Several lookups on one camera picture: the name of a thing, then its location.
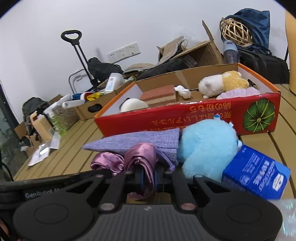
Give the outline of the pink satin scrunchie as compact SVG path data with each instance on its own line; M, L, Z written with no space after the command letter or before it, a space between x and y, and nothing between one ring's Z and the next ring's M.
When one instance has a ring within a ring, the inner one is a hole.
M134 200L149 198L154 192L154 168L158 161L156 147L151 143L138 143L125 154L104 151L95 155L90 167L92 170L108 169L113 176L123 171L133 171L137 167L145 169L147 189L145 194L132 192L129 197Z

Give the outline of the light blue plush toy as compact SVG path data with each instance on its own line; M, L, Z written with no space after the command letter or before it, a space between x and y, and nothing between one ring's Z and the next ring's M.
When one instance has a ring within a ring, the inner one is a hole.
M215 114L187 126L182 131L177 159L187 179L203 175L220 182L222 173L243 146L234 124L228 123Z

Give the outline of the white cylinder foam roll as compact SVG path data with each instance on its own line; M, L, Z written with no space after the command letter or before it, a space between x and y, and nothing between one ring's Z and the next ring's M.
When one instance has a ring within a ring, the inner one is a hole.
M149 106L146 104L146 102L137 99L137 98L128 98L126 99L120 106L120 112L129 112L133 110L139 110L139 109L144 109L148 108Z

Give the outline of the small white sock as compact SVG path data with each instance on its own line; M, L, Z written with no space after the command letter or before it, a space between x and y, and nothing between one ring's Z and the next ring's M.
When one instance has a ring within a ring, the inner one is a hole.
M183 98L183 99L190 99L191 98L191 91L189 89L184 88L182 85L178 85L174 87L174 90Z

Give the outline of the white yellow plush toy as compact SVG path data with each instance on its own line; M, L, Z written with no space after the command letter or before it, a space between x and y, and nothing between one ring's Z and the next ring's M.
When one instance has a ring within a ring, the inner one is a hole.
M198 84L198 90L203 94L203 99L219 96L234 89L247 89L249 82L242 78L238 71L227 71L223 74L204 77Z

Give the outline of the blue white paper box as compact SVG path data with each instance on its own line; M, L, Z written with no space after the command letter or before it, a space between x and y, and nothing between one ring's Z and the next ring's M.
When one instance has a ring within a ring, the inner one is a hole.
M279 200L288 184L290 169L243 145L222 173L222 182L266 200Z

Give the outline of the light purple fluffy cloth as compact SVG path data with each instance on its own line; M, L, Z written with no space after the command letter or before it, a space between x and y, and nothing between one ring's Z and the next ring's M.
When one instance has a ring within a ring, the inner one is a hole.
M228 98L236 98L236 97L247 97L247 96L254 96L259 95L260 91L254 87L248 87L247 89L233 89L227 92L221 93L219 96L216 97L217 100L219 99L228 99Z

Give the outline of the floor cardboard box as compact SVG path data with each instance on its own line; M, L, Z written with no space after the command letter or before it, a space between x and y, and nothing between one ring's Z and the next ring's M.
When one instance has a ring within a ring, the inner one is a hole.
M50 104L52 105L61 97L62 96L59 94L48 102L50 102ZM15 132L20 139L19 144L21 147L21 151L26 152L28 156L31 156L31 154L36 150L36 148L42 143L42 139L36 130L31 136L27 135L24 121L15 128Z

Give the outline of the white bottle in box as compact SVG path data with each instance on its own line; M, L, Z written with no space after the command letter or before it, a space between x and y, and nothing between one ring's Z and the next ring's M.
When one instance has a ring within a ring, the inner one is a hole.
M123 78L122 74L111 73L108 78L108 81L104 90L104 94L109 94L113 92L124 83L125 83L125 79Z

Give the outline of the black backpack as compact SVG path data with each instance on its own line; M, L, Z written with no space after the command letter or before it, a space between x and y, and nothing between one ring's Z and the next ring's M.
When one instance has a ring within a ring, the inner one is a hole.
M50 102L44 101L39 97L32 97L22 105L23 121L25 123L27 135L31 136L35 132L30 120L31 114L35 111L37 111L37 114L43 114L43 111L50 105Z

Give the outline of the black bag on trolley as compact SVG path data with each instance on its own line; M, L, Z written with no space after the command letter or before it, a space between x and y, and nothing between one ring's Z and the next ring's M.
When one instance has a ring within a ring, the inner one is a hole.
M107 80L111 73L123 73L123 70L119 65L101 62L96 57L90 58L87 61L87 66L90 74L99 82Z

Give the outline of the woven rattan ball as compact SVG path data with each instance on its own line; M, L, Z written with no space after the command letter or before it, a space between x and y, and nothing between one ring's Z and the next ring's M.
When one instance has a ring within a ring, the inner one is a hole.
M220 32L224 39L231 40L236 45L247 47L253 44L251 31L240 21L233 18L222 18Z

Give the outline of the dark blue velvet cloth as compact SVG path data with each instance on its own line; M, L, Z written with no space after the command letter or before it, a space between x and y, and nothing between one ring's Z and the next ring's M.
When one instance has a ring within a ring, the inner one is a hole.
M253 44L247 47L240 48L248 49L249 51L259 52L266 55L271 55L269 50L269 34L270 34L270 12L259 11L256 9L245 8L241 9L233 15L225 17L225 19L233 18L243 23L252 33Z

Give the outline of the yellow thermos jug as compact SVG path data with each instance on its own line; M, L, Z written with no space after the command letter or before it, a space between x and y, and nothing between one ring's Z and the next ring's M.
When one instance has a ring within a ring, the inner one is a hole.
M285 32L290 61L290 91L296 89L296 19L288 11L285 12Z

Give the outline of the white wall socket strip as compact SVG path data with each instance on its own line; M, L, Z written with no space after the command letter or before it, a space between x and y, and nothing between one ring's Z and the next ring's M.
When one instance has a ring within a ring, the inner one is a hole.
M129 57L139 55L140 53L138 43L134 42L108 53L107 57L110 63L116 63Z

